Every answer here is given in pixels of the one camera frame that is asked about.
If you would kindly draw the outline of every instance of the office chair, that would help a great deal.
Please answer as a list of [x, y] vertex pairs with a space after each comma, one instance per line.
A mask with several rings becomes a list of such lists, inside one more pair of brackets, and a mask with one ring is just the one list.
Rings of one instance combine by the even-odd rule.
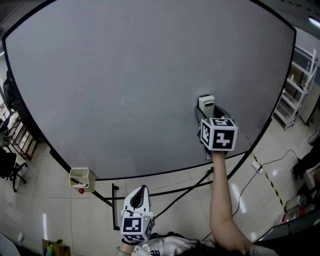
[[19, 165], [16, 163], [17, 155], [12, 152], [6, 152], [3, 148], [0, 147], [0, 177], [3, 179], [10, 179], [13, 181], [13, 191], [17, 192], [15, 189], [16, 185], [16, 177], [18, 176], [24, 184], [26, 184], [26, 180], [22, 178], [18, 172], [22, 169], [22, 167], [27, 167], [27, 163], [24, 162], [23, 164]]

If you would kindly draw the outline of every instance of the cardboard box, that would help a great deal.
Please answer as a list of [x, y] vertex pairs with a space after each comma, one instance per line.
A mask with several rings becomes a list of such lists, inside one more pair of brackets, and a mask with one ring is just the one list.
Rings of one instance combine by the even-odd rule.
[[42, 239], [42, 252], [45, 252], [45, 249], [52, 244], [52, 249], [54, 256], [71, 256], [70, 247], [63, 245], [61, 243], [55, 243], [48, 240]]

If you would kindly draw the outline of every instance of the hair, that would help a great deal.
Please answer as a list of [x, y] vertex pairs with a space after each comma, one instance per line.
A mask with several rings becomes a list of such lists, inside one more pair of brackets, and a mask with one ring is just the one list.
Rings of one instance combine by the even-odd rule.
[[178, 254], [179, 256], [194, 256], [194, 255], [201, 255], [201, 256], [243, 256], [243, 254], [240, 251], [233, 250], [228, 251], [218, 245], [215, 245], [212, 242], [212, 246], [205, 245], [204, 243], [201, 243], [200, 241], [197, 241], [197, 243], [194, 244], [194, 246], [188, 250], [185, 250], [181, 254]]

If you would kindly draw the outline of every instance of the yellow and black tape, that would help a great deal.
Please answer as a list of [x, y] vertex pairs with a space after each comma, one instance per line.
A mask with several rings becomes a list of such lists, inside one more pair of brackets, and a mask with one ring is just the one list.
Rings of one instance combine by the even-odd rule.
[[254, 160], [258, 163], [258, 165], [260, 165], [260, 168], [262, 169], [263, 174], [266, 176], [266, 178], [267, 178], [268, 181], [270, 182], [271, 187], [273, 188], [276, 196], [278, 197], [278, 199], [279, 199], [279, 201], [280, 201], [280, 204], [281, 204], [282, 207], [283, 207], [284, 212], [286, 213], [286, 212], [287, 212], [287, 211], [286, 211], [286, 206], [284, 205], [284, 202], [282, 201], [282, 199], [281, 199], [281, 197], [280, 197], [280, 195], [279, 195], [279, 193], [278, 193], [275, 185], [273, 184], [273, 182], [271, 181], [271, 179], [269, 179], [268, 174], [265, 172], [265, 170], [263, 170], [262, 165], [259, 163], [258, 159], [256, 158], [256, 156], [255, 156], [255, 154], [254, 154], [253, 152], [251, 152], [251, 156], [252, 156], [252, 157], [254, 158]]

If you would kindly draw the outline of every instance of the black metal stand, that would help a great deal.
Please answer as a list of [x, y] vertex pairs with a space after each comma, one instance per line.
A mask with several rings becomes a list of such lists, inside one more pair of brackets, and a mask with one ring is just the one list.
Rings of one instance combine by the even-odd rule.
[[116, 201], [115, 201], [115, 193], [119, 189], [118, 186], [112, 183], [112, 221], [113, 221], [113, 230], [120, 230], [120, 227], [117, 226], [118, 218], [117, 218], [117, 208], [116, 208]]

